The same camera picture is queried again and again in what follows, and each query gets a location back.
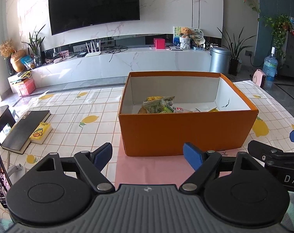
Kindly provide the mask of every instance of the black chair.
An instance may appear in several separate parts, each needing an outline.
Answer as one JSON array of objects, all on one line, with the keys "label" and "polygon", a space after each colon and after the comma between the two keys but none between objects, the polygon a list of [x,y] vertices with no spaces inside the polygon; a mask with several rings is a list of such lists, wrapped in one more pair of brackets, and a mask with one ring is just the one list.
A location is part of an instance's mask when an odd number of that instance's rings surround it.
[{"label": "black chair", "polygon": [[15,120],[9,110],[9,106],[5,105],[0,107],[0,132],[7,124],[12,128],[15,124]]}]

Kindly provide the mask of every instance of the silver trash can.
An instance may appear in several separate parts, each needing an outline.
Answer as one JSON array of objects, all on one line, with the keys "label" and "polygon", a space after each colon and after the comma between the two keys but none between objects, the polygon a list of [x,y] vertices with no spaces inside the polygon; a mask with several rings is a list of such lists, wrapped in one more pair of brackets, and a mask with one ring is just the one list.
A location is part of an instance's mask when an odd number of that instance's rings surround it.
[{"label": "silver trash can", "polygon": [[212,56],[210,72],[227,74],[231,57],[230,50],[215,46],[210,50],[210,54]]}]

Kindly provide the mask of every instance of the checkered tablecloth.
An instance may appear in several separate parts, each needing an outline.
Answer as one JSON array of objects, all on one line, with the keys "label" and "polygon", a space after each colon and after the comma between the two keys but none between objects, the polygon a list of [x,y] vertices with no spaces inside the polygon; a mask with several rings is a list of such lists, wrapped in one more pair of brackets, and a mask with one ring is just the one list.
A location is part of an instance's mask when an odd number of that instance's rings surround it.
[{"label": "checkered tablecloth", "polygon": [[[239,149],[221,152],[235,156],[246,151],[251,140],[257,140],[286,152],[294,152],[294,143],[289,133],[294,129],[294,118],[264,90],[251,81],[235,85],[257,106],[259,115],[245,143]],[[82,150],[94,151],[106,142],[111,142],[113,155],[102,173],[115,182],[116,162],[121,137],[117,112],[123,87],[92,89],[74,92],[46,94],[33,98],[27,110],[50,110],[47,122],[53,130],[44,144],[31,143],[23,155],[11,153],[10,165],[20,163],[30,169],[45,155],[58,152],[61,157],[73,156]],[[0,149],[7,165],[7,151]],[[0,204],[0,218],[10,218]]]}]

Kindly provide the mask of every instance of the black notebook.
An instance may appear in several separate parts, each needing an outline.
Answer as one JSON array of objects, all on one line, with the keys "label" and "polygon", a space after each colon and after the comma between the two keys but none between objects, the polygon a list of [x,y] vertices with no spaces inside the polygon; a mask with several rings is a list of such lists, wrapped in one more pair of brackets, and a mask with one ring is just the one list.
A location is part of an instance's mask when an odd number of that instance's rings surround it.
[{"label": "black notebook", "polygon": [[3,149],[23,154],[30,144],[29,137],[41,122],[51,115],[49,110],[28,111],[14,125],[1,144]]}]

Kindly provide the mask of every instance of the marble cabinet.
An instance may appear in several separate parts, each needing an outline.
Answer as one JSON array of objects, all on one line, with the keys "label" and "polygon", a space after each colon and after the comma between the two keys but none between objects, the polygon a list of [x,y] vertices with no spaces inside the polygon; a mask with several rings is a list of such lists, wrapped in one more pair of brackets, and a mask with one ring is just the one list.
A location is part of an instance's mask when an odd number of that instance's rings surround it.
[{"label": "marble cabinet", "polygon": [[74,57],[42,66],[32,70],[32,78],[36,88],[41,88],[90,79],[128,76],[131,71],[208,72],[210,63],[209,51],[134,48],[113,56],[102,52],[99,56]]}]

